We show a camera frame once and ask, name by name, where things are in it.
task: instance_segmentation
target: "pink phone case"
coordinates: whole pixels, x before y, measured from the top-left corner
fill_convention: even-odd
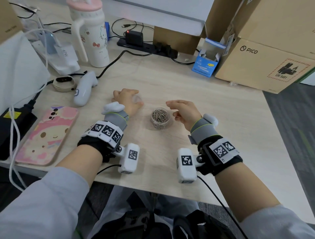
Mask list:
[[[51,106],[19,150],[15,161],[36,165],[50,164],[77,115],[76,108]]]

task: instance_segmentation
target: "black wrist strap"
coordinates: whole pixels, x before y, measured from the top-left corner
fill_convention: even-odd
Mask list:
[[[97,149],[103,156],[103,163],[109,162],[109,158],[112,153],[112,150],[109,148],[110,145],[108,143],[104,142],[103,140],[99,138],[84,136],[80,139],[77,146],[82,145],[82,144],[90,145],[93,148]]]
[[[203,175],[207,175],[208,173],[211,173],[213,176],[217,175],[224,169],[228,168],[229,166],[232,166],[236,163],[243,162],[243,159],[241,156],[237,155],[233,157],[231,160],[229,160],[226,163],[222,163],[220,159],[215,155],[215,153],[212,150],[205,150],[206,147],[209,147],[219,139],[222,139],[223,137],[220,135],[214,135],[211,137],[208,137],[201,141],[198,145],[198,151],[203,156],[205,164],[197,167],[196,169],[201,172]]]

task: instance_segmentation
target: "white controller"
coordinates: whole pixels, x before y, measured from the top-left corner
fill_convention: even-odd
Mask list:
[[[94,71],[90,71],[81,77],[76,92],[74,94],[73,102],[77,106],[84,106],[91,95],[92,87],[97,86],[98,81]]]
[[[118,146],[112,154],[120,157],[118,172],[131,174],[137,169],[140,147],[134,143],[129,143],[125,147]]]
[[[204,164],[201,155],[193,155],[188,148],[178,150],[177,159],[177,176],[180,184],[190,184],[197,180],[196,167]]]

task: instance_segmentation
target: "bottle handle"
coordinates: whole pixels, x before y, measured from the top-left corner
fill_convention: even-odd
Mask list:
[[[80,27],[84,25],[84,19],[77,19],[72,22],[71,25],[71,34],[73,35],[73,40],[76,42],[78,47],[78,52],[81,60],[83,62],[88,62],[88,56],[86,55],[86,51],[84,49],[81,36],[80,36]]]

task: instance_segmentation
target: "jar of paper clips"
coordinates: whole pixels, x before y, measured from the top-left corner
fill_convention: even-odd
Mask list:
[[[156,129],[164,129],[170,120],[169,112],[164,108],[156,108],[152,111],[151,121]]]

